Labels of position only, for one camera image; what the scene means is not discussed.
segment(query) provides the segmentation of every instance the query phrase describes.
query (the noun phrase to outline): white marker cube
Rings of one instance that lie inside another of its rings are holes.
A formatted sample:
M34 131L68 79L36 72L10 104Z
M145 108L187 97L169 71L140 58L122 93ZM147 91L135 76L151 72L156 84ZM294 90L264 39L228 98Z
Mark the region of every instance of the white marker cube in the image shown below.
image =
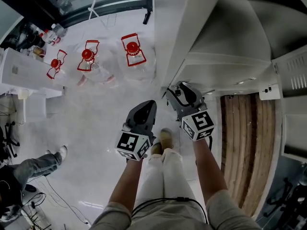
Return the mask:
M181 128L192 140L196 141L210 136L214 129L214 123L209 111L205 110L183 117Z
M120 131L115 143L115 149L121 156L136 161L144 157L149 147L151 144L148 136L126 131Z

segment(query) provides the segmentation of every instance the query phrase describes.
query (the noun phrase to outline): gray shirt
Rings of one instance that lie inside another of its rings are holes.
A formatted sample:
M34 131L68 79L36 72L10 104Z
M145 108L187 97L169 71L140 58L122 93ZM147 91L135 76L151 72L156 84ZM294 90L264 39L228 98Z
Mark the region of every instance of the gray shirt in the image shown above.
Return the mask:
M259 230L233 202L227 190L214 194L207 202L209 224L194 202L165 201L150 205L131 219L131 213L119 203L110 202L91 230Z

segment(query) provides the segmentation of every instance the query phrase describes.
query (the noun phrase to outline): person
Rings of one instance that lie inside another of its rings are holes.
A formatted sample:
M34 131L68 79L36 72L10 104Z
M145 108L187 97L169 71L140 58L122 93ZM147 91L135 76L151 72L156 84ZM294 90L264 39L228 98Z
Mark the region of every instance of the person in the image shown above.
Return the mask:
M206 222L201 208L194 201L155 200L177 197L195 200L183 175L181 156L172 147L171 132L163 129L160 143L151 149L148 175L138 196L143 162L128 161L108 205L91 230L260 229L230 197L224 176L205 139L193 142L193 147L209 222Z
M30 178L54 172L66 157L67 147L62 146L54 154L47 150L37 159L3 166L0 169L0 221L11 221L19 216L18 212L23 207L22 191Z

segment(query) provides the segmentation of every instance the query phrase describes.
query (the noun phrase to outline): red bottle cap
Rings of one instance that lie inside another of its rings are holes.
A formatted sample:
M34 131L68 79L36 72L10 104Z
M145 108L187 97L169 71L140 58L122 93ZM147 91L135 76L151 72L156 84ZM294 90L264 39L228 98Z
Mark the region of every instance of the red bottle cap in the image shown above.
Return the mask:
M82 57L83 59L87 60L87 59L90 59L93 55L93 52L89 49L85 49L83 52L82 52Z
M136 53L139 50L139 46L136 42L130 42L127 44L127 50L129 53Z
M57 68L59 65L59 60L58 59L53 59L52 62L51 62L51 66L53 68Z

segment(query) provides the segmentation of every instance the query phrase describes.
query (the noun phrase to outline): brown shoe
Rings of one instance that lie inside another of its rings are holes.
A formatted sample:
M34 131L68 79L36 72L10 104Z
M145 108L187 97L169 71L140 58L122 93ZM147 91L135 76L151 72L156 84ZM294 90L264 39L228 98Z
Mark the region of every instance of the brown shoe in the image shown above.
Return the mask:
M152 155L153 154L163 154L163 151L162 151L162 146L161 146L161 143L158 142L158 143L155 143L151 149L151 152L152 152Z
M164 151L166 148L173 148L173 138L172 132L168 128L164 128L160 132L160 142L162 145L162 150Z

